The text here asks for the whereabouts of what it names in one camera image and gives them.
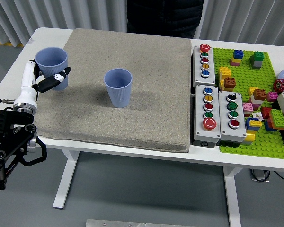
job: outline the red button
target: red button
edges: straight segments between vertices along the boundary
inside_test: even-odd
[[[239,127],[240,123],[237,120],[233,119],[233,120],[228,122],[228,125],[232,129],[237,129]]]
[[[202,52],[208,52],[210,50],[210,46],[207,44],[201,44],[200,45],[200,51]]]
[[[203,106],[203,109],[205,111],[212,111],[213,110],[213,104],[211,103],[206,103],[204,106]]]
[[[212,130],[217,126],[217,122],[214,120],[214,118],[205,118],[203,120],[203,126],[207,130]]]
[[[201,58],[200,62],[201,64],[208,64],[209,60],[208,58]]]

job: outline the cable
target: cable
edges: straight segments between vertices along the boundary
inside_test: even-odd
[[[274,171],[275,174],[277,174],[282,180],[284,180],[284,177],[282,177],[281,175],[279,175],[276,171]]]
[[[10,100],[10,99],[0,99],[0,103],[7,103],[7,104],[14,104],[14,100]]]
[[[265,182],[265,181],[269,178],[269,175],[270,175],[270,171],[268,171],[267,176],[266,176],[264,179],[259,180],[259,179],[256,178],[253,169],[249,169],[249,170],[250,170],[250,174],[255,178],[255,180],[256,180],[257,182]]]
[[[11,107],[6,107],[4,110],[14,110],[14,109]]]

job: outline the blue plastic cup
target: blue plastic cup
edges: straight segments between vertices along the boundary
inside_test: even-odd
[[[61,72],[67,67],[67,52],[59,47],[48,47],[40,50],[35,61],[38,64],[45,78]],[[64,78],[61,84],[54,87],[53,90],[61,91],[68,86],[68,76]]]
[[[124,108],[129,104],[132,82],[132,74],[125,69],[112,69],[105,74],[104,83],[115,107]]]

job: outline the person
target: person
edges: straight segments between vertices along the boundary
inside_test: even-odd
[[[127,0],[127,32],[193,38],[204,0]]]

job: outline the white table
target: white table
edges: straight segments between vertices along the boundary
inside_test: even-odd
[[[25,63],[28,60],[34,59],[36,53],[45,47],[57,46],[63,48],[71,33],[72,30],[67,29],[37,29],[27,45],[24,47],[23,51],[15,60],[3,81],[0,83],[0,99],[16,99],[20,95],[21,80]],[[268,52],[275,74],[278,75],[282,70],[284,70],[284,61],[281,61],[281,59],[284,59],[284,47],[281,46],[195,39],[191,39],[191,42],[192,46],[206,43],[211,47]],[[7,105],[0,104],[0,110],[5,107],[7,107]],[[203,148],[191,145],[188,153],[179,154],[136,148],[123,148],[71,140],[53,140],[43,137],[40,137],[40,139],[48,148],[61,149],[67,157],[65,170],[53,204],[53,207],[60,209],[64,207],[80,151],[223,166],[230,226],[232,227],[241,226],[234,179],[235,174],[237,174],[242,168],[284,172],[284,159],[221,153],[217,146],[215,148]]]

